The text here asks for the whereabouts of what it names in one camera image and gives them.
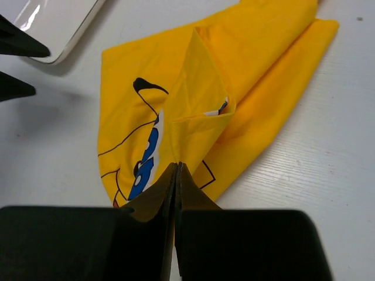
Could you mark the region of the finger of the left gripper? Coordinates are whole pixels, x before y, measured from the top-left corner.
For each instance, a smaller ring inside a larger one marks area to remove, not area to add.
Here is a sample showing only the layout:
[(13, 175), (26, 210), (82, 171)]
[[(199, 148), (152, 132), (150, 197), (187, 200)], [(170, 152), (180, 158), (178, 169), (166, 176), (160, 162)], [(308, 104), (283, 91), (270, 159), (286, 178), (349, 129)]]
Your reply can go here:
[(1, 15), (1, 54), (49, 57), (50, 50)]
[(31, 97), (36, 94), (35, 88), (1, 72), (0, 76), (0, 101), (8, 101), (17, 98)]

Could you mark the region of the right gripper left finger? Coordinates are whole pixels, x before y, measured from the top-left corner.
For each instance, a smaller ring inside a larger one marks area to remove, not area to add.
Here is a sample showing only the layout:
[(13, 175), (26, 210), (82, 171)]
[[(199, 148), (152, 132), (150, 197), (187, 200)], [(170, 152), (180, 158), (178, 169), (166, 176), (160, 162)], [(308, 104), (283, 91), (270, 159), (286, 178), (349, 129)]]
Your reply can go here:
[(120, 208), (2, 208), (1, 279), (169, 280), (177, 167)]

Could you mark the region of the white rectangular plate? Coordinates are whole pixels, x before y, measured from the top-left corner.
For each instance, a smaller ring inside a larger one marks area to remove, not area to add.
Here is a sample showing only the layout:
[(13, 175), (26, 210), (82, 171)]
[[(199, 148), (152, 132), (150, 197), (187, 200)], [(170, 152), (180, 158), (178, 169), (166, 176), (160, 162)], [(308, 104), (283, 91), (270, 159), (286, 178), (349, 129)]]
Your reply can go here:
[(57, 64), (71, 52), (104, 3), (1, 1), (1, 8), (15, 8), (16, 16), (9, 21), (50, 50), (49, 57), (29, 58), (43, 64)]

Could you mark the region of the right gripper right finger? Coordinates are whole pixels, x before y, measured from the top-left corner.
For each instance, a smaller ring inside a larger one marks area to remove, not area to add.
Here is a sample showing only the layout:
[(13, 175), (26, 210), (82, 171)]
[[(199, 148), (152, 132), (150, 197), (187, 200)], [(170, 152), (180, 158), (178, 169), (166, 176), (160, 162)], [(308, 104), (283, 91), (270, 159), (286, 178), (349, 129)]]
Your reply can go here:
[(183, 280), (332, 280), (313, 221), (299, 210), (224, 210), (178, 164), (175, 247)]

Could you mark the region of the yellow pikachu cloth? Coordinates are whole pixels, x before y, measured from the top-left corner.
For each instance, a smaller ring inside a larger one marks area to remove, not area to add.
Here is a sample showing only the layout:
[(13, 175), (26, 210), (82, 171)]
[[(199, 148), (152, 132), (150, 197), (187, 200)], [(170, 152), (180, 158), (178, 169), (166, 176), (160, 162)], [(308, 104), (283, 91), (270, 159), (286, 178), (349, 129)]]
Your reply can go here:
[(171, 163), (216, 200), (273, 142), (335, 38), (318, 1), (240, 1), (102, 54), (98, 165), (125, 205)]

